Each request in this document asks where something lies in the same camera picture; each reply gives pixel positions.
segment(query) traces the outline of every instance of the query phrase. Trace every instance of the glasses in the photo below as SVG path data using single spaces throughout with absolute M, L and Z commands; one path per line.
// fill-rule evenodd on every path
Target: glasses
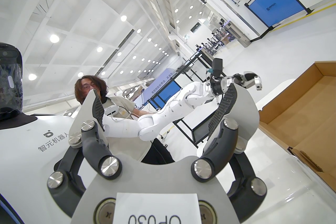
M 96 88 L 96 85 L 93 82 L 90 85 L 85 84 L 85 85 L 82 86 L 82 90 L 83 91 L 90 91 L 91 87 Z

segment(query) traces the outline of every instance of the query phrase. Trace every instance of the label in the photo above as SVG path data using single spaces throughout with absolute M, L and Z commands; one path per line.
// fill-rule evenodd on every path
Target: label
M 197 194 L 117 193 L 113 223 L 202 224 Z

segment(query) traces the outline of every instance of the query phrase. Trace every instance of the blue sign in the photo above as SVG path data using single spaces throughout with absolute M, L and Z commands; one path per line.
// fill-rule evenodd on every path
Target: blue sign
M 270 27 L 302 11 L 304 7 L 296 0 L 255 0 L 249 9 Z
M 173 96 L 176 92 L 178 92 L 181 89 L 181 87 L 175 82 L 172 81 L 167 87 L 160 92 L 158 96 L 154 98 L 154 101 L 159 105 L 157 106 L 152 100 L 149 101 L 149 103 L 155 108 L 163 108 L 164 105 L 167 103 L 169 98 Z
M 157 91 L 159 91 L 175 74 L 175 70 L 167 68 L 153 83 L 134 101 L 137 107 L 146 103 Z

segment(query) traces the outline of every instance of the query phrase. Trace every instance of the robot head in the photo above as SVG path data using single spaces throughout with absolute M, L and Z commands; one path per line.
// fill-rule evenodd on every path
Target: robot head
M 0 43 L 0 121 L 22 112 L 22 56 L 12 45 Z

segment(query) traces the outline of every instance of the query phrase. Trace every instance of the cardboard box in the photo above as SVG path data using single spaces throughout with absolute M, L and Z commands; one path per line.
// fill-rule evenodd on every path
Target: cardboard box
M 259 115 L 259 128 L 336 192 L 336 61 L 315 62 Z

